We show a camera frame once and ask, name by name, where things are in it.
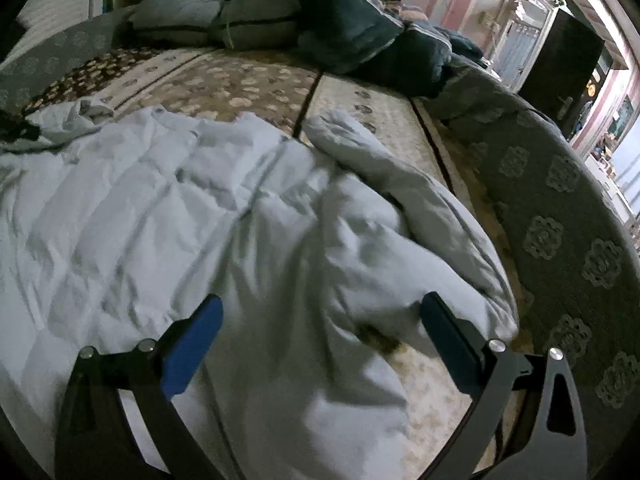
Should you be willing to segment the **light blue puffer jacket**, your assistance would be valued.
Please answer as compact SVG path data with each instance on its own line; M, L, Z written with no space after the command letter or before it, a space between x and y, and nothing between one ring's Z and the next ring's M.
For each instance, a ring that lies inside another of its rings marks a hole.
M229 478L397 479L407 426L371 327L426 354L429 292L487 338L518 309L488 235L443 185L342 110L305 141L254 114L148 107L1 155L1 405L53 467L81 348L128 351L208 295L224 325L178 402Z

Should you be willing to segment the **black open door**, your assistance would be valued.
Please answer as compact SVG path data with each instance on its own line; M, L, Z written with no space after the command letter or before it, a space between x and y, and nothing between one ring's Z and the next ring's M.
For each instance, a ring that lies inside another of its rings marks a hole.
M572 140L585 127L612 64L585 15L561 9L518 95Z

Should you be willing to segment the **white cabinet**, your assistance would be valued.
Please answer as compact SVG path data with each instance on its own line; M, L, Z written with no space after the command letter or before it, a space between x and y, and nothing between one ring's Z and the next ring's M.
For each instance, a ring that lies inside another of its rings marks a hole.
M548 0L510 0L489 68L513 92L520 90L548 34L555 10Z

